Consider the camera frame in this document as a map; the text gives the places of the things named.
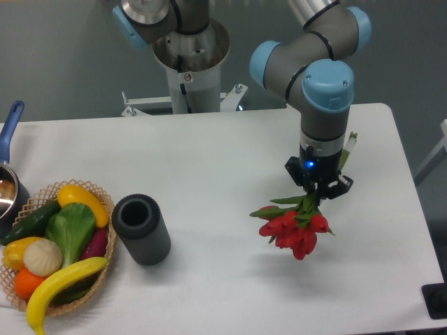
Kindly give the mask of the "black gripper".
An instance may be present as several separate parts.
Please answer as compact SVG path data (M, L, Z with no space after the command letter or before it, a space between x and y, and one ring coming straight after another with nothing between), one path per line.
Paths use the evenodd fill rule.
M295 184L306 191L323 188L320 195L322 200L333 200L348 193L353 185L352 178L341 174L338 176L342 151L330 156L315 154L312 146L306 149L300 147L299 158L291 156L287 160L285 168Z

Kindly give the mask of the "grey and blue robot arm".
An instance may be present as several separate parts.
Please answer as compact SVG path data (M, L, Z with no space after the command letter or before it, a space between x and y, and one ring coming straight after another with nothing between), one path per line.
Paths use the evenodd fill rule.
M354 75L345 58L372 35L365 12L338 1L291 1L304 29L283 45L261 43L249 62L251 77L301 114L300 153L286 169L318 199L347 193L342 148L354 96ZM173 112L218 112L221 65L228 32L210 17L208 1L119 1L112 11L120 31L136 47L151 46L165 68Z

